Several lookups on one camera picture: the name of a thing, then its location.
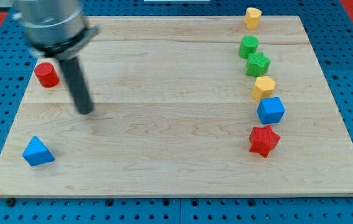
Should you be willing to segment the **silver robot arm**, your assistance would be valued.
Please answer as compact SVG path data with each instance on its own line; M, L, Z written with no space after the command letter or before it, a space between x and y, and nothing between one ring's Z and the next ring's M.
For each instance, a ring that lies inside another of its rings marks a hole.
M78 53L100 28L88 25L78 0L15 0L14 4L13 18L23 26L33 53L58 61L76 110L91 113L93 101Z

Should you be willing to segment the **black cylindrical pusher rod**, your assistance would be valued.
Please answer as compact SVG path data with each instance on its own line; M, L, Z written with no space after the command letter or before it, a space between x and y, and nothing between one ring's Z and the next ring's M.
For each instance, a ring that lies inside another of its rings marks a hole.
M93 101L78 58L61 60L59 64L77 112L80 114L91 113L93 111Z

